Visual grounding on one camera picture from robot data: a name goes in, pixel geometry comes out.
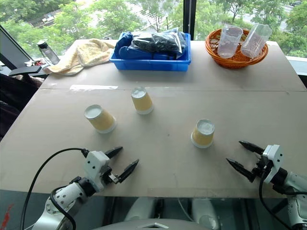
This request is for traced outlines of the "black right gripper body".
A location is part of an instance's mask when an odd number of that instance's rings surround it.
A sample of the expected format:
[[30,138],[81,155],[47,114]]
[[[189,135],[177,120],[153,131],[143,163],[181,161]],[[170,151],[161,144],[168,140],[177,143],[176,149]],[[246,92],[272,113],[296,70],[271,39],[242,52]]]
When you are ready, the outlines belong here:
[[260,156],[252,169],[252,173],[255,177],[262,177],[265,172],[265,166],[269,163],[269,159],[267,157]]

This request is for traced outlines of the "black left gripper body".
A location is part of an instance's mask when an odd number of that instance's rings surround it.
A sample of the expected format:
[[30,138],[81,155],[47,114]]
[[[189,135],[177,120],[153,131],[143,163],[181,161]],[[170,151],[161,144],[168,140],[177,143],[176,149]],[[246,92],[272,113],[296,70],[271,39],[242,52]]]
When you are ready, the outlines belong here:
[[117,184],[119,182],[119,177],[112,173],[112,168],[110,166],[107,166],[106,171],[102,174],[102,182],[105,185],[111,183]]

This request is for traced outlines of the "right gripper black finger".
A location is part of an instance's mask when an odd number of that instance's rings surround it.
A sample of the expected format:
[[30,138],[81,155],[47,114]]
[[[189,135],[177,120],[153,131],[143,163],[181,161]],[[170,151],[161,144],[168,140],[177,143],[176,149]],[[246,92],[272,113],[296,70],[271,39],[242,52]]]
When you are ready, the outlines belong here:
[[251,152],[254,152],[258,155],[262,155],[263,152],[264,152],[264,149],[253,144],[253,143],[250,143],[248,141],[243,141],[243,140],[240,140],[239,143],[244,147],[246,148],[247,150],[251,151]]
[[226,160],[228,161],[228,163],[237,171],[239,172],[241,175],[245,176],[251,183],[255,180],[256,178],[256,173],[255,170],[252,169],[251,171],[247,170],[242,164],[240,164],[239,162],[230,159],[230,158],[226,158]]

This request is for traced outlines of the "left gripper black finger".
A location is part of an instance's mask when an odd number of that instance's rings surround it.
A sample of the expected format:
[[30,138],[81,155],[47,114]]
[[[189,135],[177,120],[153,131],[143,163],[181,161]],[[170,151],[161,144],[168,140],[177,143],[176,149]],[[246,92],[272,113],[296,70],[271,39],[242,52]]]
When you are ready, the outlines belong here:
[[105,152],[105,155],[108,157],[108,158],[113,158],[115,157],[121,150],[123,150],[123,147],[122,146],[119,146],[119,147],[114,147],[108,151]]
[[139,163],[139,159],[137,159],[137,160],[133,161],[131,164],[129,164],[125,168],[124,172],[120,176],[118,176],[118,182],[122,183],[124,180],[126,180],[132,174],[132,172],[135,170],[138,163]]

